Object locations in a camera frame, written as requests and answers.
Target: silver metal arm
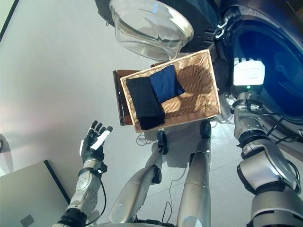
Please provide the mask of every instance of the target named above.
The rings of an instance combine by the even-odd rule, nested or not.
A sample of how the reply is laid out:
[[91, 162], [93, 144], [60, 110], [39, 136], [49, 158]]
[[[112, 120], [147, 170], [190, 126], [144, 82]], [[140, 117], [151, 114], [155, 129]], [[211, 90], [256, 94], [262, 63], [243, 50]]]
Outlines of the silver metal arm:
[[237, 167], [245, 188], [255, 194], [248, 227], [303, 226], [303, 201], [299, 179], [278, 146], [265, 134], [258, 115], [248, 108], [260, 108], [257, 94], [240, 94], [234, 103], [234, 136], [242, 148], [243, 161]]
[[53, 227], [83, 227], [87, 217], [97, 205], [98, 190], [102, 184], [101, 175], [107, 171], [103, 163], [103, 143], [112, 131], [112, 127], [102, 127], [94, 121], [88, 134], [80, 145], [83, 169], [79, 171], [76, 192], [58, 224]]

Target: wicker basket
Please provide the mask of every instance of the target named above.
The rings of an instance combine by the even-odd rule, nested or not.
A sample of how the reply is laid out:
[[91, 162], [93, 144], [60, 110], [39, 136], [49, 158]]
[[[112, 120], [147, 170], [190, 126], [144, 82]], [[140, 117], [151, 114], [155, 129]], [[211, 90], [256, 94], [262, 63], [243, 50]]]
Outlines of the wicker basket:
[[127, 106], [136, 132], [142, 132], [126, 79], [148, 77], [175, 65], [176, 75], [185, 93], [162, 103], [165, 123], [153, 129], [211, 118], [220, 114], [219, 97], [209, 50], [199, 51], [167, 63], [121, 78]]

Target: white floor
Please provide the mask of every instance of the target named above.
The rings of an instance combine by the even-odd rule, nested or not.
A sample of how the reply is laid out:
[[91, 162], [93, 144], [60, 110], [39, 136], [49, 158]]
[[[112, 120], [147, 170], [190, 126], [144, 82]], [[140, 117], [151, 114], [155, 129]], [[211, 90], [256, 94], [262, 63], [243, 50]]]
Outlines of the white floor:
[[[120, 190], [156, 148], [156, 132], [142, 135], [151, 143], [139, 146], [133, 127], [119, 125], [112, 71], [142, 70], [154, 61], [121, 47], [92, 0], [20, 1], [0, 43], [0, 57], [0, 133], [11, 150], [0, 154], [0, 175], [48, 159], [72, 196], [82, 167], [80, 141], [93, 120], [102, 121], [114, 127], [104, 149], [107, 209], [98, 223], [107, 222]], [[236, 173], [241, 150], [225, 97], [221, 105], [222, 116], [212, 122], [212, 226], [240, 227], [250, 220], [253, 196]], [[198, 126], [195, 122], [166, 129], [169, 154], [164, 157], [162, 183], [150, 187], [138, 218], [161, 220], [171, 181], [180, 178], [171, 188], [169, 222], [176, 223]], [[303, 175], [303, 163], [290, 159]], [[100, 191], [99, 211], [102, 198]]]

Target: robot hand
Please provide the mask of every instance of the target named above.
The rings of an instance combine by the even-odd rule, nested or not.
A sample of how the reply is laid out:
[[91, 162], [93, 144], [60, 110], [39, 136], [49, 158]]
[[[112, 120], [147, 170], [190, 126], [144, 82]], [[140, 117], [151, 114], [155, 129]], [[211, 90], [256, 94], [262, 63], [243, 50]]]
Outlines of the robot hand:
[[87, 136], [81, 141], [80, 156], [83, 163], [89, 158], [96, 158], [100, 162], [104, 159], [103, 144], [107, 136], [113, 130], [111, 126], [102, 127], [102, 123], [94, 121], [89, 128]]
[[102, 174], [107, 171], [107, 166], [103, 163], [103, 144], [112, 130], [111, 126], [105, 128], [102, 127], [101, 123], [98, 124], [97, 121], [94, 121], [87, 136], [81, 141], [80, 156], [83, 161], [83, 169], [78, 173], [76, 192], [58, 224], [53, 227], [82, 227], [95, 222], [94, 220], [85, 224], [87, 217], [97, 205], [97, 194], [100, 186], [102, 186], [105, 196], [101, 181]]

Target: black cloth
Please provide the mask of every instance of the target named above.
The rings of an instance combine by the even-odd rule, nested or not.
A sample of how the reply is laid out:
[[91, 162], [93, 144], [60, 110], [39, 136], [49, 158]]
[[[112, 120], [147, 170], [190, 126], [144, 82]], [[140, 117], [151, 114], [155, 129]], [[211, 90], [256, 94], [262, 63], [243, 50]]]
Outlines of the black cloth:
[[175, 66], [169, 65], [150, 76], [157, 99], [163, 103], [185, 92], [176, 77]]
[[127, 79], [126, 85], [131, 94], [141, 129], [148, 130], [164, 124], [164, 112], [157, 100], [150, 78]]

